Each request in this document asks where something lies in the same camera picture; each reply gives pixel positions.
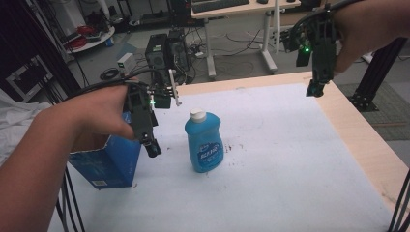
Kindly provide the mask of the black metal stand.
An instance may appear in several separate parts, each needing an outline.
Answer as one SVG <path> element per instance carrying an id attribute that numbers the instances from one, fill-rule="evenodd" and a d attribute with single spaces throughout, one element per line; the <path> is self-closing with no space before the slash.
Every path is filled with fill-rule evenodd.
<path id="1" fill-rule="evenodd" d="M 374 53 L 359 86 L 348 98 L 360 112 L 377 110 L 373 103 L 376 93 L 406 43 L 407 39 L 398 38 Z"/>

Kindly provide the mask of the white foam mat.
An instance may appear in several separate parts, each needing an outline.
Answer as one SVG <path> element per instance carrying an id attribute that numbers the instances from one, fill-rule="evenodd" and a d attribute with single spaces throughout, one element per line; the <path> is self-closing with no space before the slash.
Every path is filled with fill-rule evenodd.
<path id="1" fill-rule="evenodd" d="M 221 120 L 224 158 L 190 163 L 190 111 Z M 183 96 L 157 114 L 161 154 L 141 155 L 133 185 L 72 175 L 86 232 L 387 232 L 391 210 L 302 84 Z"/>

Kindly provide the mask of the white cloth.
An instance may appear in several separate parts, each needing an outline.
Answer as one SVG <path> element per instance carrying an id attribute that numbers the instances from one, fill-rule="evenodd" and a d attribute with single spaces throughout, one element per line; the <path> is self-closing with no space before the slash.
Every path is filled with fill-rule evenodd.
<path id="1" fill-rule="evenodd" d="M 51 107 L 48 102 L 18 102 L 0 89 L 0 166 L 7 160 L 35 116 Z"/>

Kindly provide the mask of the blue bottle with white cap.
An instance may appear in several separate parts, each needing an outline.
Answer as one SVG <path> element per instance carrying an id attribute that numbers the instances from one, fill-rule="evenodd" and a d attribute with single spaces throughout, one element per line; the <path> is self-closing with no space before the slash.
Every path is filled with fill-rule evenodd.
<path id="1" fill-rule="evenodd" d="M 220 118 L 201 108 L 194 108 L 190 111 L 185 131 L 193 169 L 198 173 L 205 173 L 216 168 L 224 156 Z"/>

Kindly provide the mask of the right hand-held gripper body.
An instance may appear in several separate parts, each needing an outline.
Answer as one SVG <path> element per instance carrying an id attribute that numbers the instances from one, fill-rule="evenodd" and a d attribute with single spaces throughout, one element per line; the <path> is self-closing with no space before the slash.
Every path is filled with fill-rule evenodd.
<path id="1" fill-rule="evenodd" d="M 298 52 L 297 67 L 311 64 L 312 78 L 317 81 L 334 78 L 336 39 L 330 7 L 304 16 L 293 27 L 282 32 L 285 51 Z"/>

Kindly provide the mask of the small white box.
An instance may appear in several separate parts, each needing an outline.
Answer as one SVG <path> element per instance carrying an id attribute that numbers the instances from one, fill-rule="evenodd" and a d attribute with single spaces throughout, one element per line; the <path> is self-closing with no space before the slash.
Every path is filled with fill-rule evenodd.
<path id="1" fill-rule="evenodd" d="M 118 61 L 117 65 L 123 73 L 131 73 L 136 66 L 136 61 L 132 53 L 124 54 Z"/>

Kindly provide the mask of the black keyboard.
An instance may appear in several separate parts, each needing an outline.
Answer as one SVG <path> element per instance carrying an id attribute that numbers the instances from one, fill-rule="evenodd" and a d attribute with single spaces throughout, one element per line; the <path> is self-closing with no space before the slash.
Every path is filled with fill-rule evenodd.
<path id="1" fill-rule="evenodd" d="M 193 2 L 191 9 L 195 14 L 199 14 L 231 7 L 244 6 L 248 3 L 249 0 L 200 0 Z"/>

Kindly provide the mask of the grey floor mat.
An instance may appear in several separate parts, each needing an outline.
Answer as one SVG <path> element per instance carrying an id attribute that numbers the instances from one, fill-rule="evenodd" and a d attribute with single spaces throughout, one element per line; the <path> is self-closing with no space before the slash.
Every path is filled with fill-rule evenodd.
<path id="1" fill-rule="evenodd" d="M 388 83 L 381 84 L 370 110 L 361 114 L 384 140 L 410 140 L 410 103 Z"/>

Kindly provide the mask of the round white table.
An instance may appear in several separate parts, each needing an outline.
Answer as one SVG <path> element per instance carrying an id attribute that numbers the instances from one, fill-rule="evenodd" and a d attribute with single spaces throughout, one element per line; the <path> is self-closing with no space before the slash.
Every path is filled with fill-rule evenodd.
<path id="1" fill-rule="evenodd" d="M 66 51 L 69 54 L 85 51 L 87 49 L 93 48 L 100 44 L 105 44 L 106 46 L 113 46 L 113 35 L 115 28 L 111 26 L 107 32 L 100 32 L 98 37 L 86 38 L 84 36 L 79 36 L 76 39 L 69 41 L 66 45 Z"/>

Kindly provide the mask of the white desk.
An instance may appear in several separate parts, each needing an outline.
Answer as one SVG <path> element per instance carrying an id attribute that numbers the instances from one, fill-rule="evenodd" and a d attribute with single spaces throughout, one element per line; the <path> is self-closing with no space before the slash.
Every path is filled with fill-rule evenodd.
<path id="1" fill-rule="evenodd" d="M 215 78 L 217 71 L 212 51 L 211 35 L 215 33 L 230 33 L 235 31 L 262 30 L 263 42 L 259 46 L 260 54 L 271 73 L 278 67 L 272 58 L 268 47 L 269 39 L 274 29 L 276 36 L 276 53 L 279 53 L 279 34 L 281 30 L 280 13 L 282 10 L 291 9 L 300 5 L 299 0 L 288 2 L 287 0 L 268 0 L 266 4 L 258 3 L 257 0 L 249 0 L 242 6 L 218 9 L 203 13 L 191 13 L 191 17 L 204 20 L 206 64 L 208 76 Z"/>

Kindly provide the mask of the blue cardboard box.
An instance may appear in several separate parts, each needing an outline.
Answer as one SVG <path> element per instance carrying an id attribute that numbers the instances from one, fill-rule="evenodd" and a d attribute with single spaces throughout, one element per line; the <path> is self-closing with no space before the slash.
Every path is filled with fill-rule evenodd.
<path id="1" fill-rule="evenodd" d="M 69 163 L 95 188 L 132 185 L 141 145 L 137 140 L 110 135 L 100 149 L 70 153 Z"/>

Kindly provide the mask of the black computer tower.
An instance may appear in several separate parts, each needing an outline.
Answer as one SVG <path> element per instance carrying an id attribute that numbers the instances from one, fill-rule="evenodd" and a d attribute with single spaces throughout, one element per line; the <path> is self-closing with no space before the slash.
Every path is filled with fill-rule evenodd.
<path id="1" fill-rule="evenodd" d="M 166 34 L 151 35 L 145 49 L 145 58 L 150 68 L 164 71 L 167 68 Z"/>

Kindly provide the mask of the person's right hand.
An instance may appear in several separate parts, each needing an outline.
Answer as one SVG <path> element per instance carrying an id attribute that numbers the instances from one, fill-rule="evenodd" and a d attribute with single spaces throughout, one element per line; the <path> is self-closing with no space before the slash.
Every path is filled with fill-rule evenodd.
<path id="1" fill-rule="evenodd" d="M 342 48 L 335 73 L 345 72 L 362 55 L 386 46 L 394 38 L 394 3 L 363 0 L 337 10 L 334 21 L 341 34 Z"/>

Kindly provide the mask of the white metal frame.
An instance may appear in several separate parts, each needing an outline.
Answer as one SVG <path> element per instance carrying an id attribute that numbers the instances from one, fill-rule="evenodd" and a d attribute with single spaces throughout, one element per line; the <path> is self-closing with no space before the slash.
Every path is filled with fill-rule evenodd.
<path id="1" fill-rule="evenodd" d="M 28 102 L 52 77 L 43 59 L 36 55 L 5 78 L 3 91 L 17 102 Z"/>

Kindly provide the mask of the person's left hand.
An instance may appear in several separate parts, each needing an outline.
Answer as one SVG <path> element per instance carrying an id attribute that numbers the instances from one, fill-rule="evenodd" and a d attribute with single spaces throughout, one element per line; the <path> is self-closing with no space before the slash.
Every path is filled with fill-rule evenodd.
<path id="1" fill-rule="evenodd" d="M 51 154 L 99 149 L 110 135 L 134 139 L 122 118 L 128 87 L 105 87 L 42 111 L 38 118 L 45 129 L 41 150 Z"/>

